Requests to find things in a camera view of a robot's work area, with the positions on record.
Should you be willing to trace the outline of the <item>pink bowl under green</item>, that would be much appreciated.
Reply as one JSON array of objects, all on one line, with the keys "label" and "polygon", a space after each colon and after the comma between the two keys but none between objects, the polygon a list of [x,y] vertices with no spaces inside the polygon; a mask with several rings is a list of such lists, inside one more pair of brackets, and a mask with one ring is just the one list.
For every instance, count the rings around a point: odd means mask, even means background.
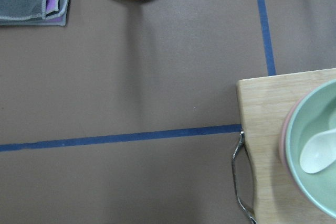
[{"label": "pink bowl under green", "polygon": [[281,132],[280,132],[280,137],[279,137],[279,141],[278,141],[278,153],[279,153],[279,158],[281,160],[282,166],[284,167],[284,169],[286,170],[287,175],[290,177],[292,183],[294,184],[295,188],[297,191],[299,191],[303,196],[304,193],[302,192],[302,190],[300,189],[300,187],[298,186],[298,184],[296,183],[289,165],[288,165],[288,161],[286,158],[286,135],[287,135],[287,128],[289,125],[289,121],[295,111],[295,109],[297,108],[297,106],[301,103],[301,101],[305,98],[305,96],[302,96],[299,100],[297,100],[295,102],[295,104],[291,107],[291,109],[288,111],[283,123],[282,123],[282,127],[281,127]]}]

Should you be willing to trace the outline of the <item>wooden cutting board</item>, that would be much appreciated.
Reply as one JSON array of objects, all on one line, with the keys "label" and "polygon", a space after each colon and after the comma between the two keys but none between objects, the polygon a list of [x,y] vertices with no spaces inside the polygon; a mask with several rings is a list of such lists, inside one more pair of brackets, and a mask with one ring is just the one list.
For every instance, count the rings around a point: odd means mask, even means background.
[{"label": "wooden cutting board", "polygon": [[235,191],[249,223],[335,223],[295,187],[279,155],[281,128],[290,109],[312,89],[335,78],[335,69],[243,79],[237,82],[242,122],[232,157],[234,184],[238,184],[236,157],[248,153],[253,171],[253,206]]}]

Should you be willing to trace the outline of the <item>mint green bowl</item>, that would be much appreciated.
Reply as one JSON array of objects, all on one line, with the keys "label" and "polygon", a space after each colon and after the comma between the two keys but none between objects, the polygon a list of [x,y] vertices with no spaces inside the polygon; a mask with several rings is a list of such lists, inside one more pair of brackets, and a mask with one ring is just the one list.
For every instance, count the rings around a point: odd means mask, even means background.
[{"label": "mint green bowl", "polygon": [[317,208],[335,217],[335,80],[305,95],[287,118],[284,162]]}]

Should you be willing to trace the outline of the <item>white plastic spoon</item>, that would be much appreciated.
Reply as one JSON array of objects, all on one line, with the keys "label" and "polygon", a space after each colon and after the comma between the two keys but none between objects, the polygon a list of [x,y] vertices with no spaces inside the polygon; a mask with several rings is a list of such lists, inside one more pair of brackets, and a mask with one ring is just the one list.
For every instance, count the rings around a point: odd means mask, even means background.
[{"label": "white plastic spoon", "polygon": [[335,129],[312,136],[303,147],[299,163],[308,174],[318,173],[335,162]]}]

